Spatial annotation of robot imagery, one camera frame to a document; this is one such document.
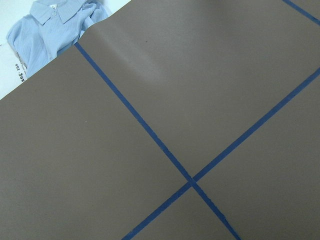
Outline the light blue cloth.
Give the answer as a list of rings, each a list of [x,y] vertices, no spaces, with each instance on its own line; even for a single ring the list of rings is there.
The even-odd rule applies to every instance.
[[[107,17],[107,10],[97,0],[36,0],[6,39],[30,78],[74,45],[90,26]]]

